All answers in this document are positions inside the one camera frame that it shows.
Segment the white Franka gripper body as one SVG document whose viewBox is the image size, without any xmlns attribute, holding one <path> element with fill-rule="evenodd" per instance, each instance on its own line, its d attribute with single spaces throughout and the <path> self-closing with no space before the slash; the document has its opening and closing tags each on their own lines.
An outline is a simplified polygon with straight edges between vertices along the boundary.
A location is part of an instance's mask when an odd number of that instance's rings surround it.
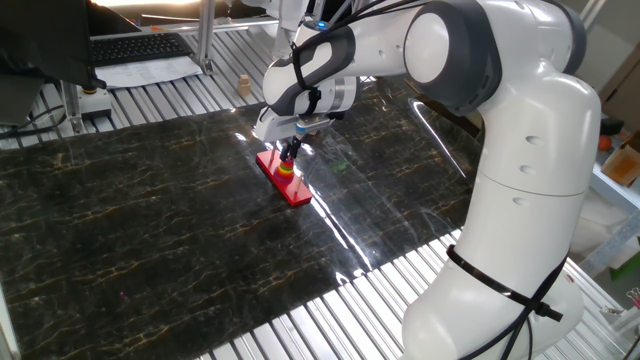
<svg viewBox="0 0 640 360">
<path fill-rule="evenodd" d="M 287 140 L 296 135 L 298 116 L 279 116 L 269 106 L 262 108 L 255 124 L 254 133 L 263 142 Z"/>
</svg>

